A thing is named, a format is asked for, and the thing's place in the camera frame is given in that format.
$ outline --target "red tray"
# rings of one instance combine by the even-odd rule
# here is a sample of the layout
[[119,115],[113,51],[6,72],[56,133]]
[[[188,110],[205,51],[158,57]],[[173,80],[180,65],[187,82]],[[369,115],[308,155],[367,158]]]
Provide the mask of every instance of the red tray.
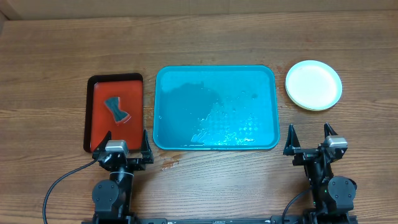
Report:
[[[112,132],[112,139],[125,140],[129,150],[139,149],[144,130],[143,95],[139,73],[92,76],[87,83],[84,150],[93,152],[108,131]],[[128,114],[120,121],[105,103],[115,97],[118,109]]]

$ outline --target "wooden table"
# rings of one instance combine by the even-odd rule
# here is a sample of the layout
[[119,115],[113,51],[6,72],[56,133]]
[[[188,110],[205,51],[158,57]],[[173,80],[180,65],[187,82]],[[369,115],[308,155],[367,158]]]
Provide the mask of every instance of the wooden table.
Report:
[[[343,82],[336,106],[305,111],[284,79],[296,62],[331,65]],[[144,125],[152,135],[155,76],[166,65],[270,67],[276,78],[281,139],[271,151],[158,149],[137,172],[132,210],[140,217],[269,217],[308,187],[303,167],[282,155],[294,123],[301,145],[323,141],[328,121],[349,149],[332,165],[358,184],[361,223],[398,219],[398,11],[133,17],[6,22],[0,36],[0,223],[42,223],[44,195],[62,174],[91,161],[84,152],[86,82],[92,75],[139,72]],[[108,178],[91,166],[59,183],[50,223],[93,214],[91,190]],[[289,213],[311,207],[310,196]]]

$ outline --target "blue tray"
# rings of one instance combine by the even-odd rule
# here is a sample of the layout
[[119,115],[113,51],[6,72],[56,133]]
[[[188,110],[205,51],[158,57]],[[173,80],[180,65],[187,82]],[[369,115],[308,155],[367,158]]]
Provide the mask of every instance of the blue tray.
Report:
[[157,74],[154,142],[162,149],[272,149],[273,72],[262,65],[169,66]]

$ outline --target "paper plate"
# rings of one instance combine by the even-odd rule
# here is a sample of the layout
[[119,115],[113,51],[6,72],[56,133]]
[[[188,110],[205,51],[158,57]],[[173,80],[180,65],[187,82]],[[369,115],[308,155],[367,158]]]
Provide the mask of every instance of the paper plate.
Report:
[[314,60],[295,64],[287,73],[285,87],[295,104],[314,111],[331,108],[343,92],[336,71],[329,65]]

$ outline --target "white plate rim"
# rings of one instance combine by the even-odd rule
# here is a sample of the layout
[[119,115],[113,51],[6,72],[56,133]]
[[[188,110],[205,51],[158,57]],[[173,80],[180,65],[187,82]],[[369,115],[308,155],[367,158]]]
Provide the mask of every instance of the white plate rim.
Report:
[[[289,93],[289,89],[287,88],[287,80],[290,78],[290,76],[294,70],[298,69],[299,67],[305,66],[305,65],[313,65],[313,66],[318,66],[320,68],[325,69],[331,75],[333,81],[335,82],[335,84],[337,86],[336,97],[333,99],[333,101],[331,103],[327,104],[326,106],[311,107],[309,105],[306,105],[305,103],[300,104],[294,99],[294,96],[292,96]],[[305,61],[296,63],[287,72],[286,79],[285,79],[285,89],[286,89],[286,92],[287,92],[287,95],[289,96],[289,98],[299,107],[304,108],[306,110],[321,111],[321,110],[326,110],[328,108],[331,108],[340,100],[341,95],[343,93],[343,84],[341,83],[341,79],[340,79],[339,75],[337,74],[337,72],[334,69],[332,69],[329,65],[327,65],[323,62],[316,61],[316,60],[305,60]]]

